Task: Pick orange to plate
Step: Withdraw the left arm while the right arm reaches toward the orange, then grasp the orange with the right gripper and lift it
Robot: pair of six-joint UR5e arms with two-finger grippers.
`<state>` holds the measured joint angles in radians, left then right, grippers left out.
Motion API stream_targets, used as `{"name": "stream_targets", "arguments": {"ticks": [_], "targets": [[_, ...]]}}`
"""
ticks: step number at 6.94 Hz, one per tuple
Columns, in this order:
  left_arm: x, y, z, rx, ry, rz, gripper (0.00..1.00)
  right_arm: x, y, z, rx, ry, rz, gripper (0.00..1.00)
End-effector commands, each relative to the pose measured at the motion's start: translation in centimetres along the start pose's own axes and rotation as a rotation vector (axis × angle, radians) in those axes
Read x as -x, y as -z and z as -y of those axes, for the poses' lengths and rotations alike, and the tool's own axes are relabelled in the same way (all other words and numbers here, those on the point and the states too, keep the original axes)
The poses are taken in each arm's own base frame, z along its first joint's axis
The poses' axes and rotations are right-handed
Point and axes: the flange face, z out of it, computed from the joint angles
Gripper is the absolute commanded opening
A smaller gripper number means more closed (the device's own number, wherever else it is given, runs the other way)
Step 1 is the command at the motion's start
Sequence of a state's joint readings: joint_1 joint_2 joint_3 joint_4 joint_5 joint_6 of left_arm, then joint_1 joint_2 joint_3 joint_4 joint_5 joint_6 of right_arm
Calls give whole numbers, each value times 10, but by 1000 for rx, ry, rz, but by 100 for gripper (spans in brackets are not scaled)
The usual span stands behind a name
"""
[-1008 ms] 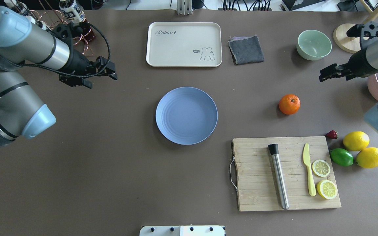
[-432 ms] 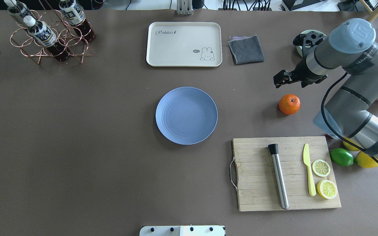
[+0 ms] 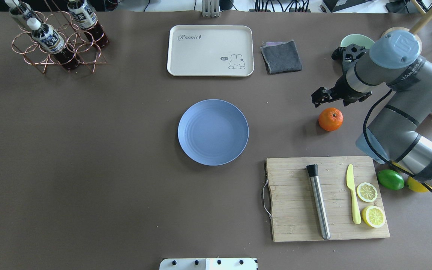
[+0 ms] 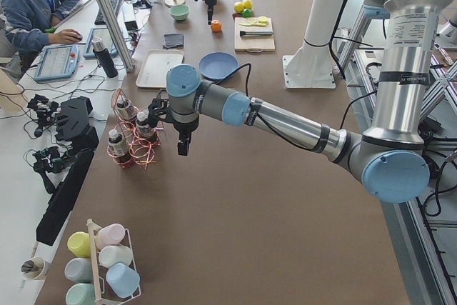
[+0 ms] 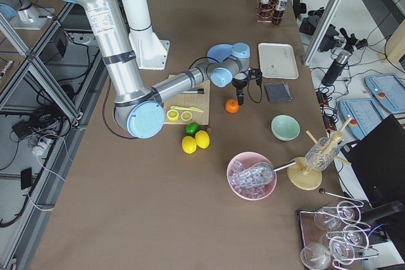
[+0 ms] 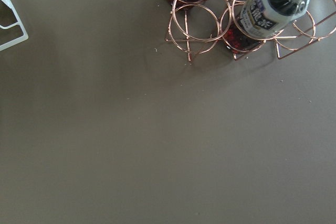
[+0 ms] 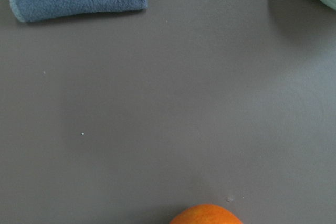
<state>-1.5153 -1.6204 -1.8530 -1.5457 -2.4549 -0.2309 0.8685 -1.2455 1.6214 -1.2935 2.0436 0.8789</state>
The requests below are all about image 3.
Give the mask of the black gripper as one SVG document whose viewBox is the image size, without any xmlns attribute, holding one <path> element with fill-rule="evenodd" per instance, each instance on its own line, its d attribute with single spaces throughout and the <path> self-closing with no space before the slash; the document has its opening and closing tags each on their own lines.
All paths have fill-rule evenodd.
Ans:
<svg viewBox="0 0 432 270">
<path fill-rule="evenodd" d="M 343 105 L 348 106 L 356 101 L 365 101 L 372 95 L 372 91 L 359 92 L 353 89 L 347 82 L 346 76 L 343 75 L 339 78 L 335 86 L 331 89 L 326 87 L 319 87 L 316 91 L 311 94 L 312 104 L 315 108 L 319 107 L 324 103 L 330 103 L 335 100 L 343 100 Z"/>
</svg>

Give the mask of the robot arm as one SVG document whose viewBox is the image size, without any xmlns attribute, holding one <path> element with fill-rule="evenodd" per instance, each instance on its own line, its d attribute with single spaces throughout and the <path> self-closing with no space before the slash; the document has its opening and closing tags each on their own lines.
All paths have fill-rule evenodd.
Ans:
<svg viewBox="0 0 432 270">
<path fill-rule="evenodd" d="M 349 64 L 333 88 L 320 87 L 311 97 L 315 107 L 337 100 L 347 106 L 385 83 L 394 96 L 365 128 L 357 147 L 380 164 L 398 164 L 432 188 L 432 142 L 416 132 L 432 113 L 432 63 L 420 50 L 412 33 L 388 32 Z"/>
</svg>

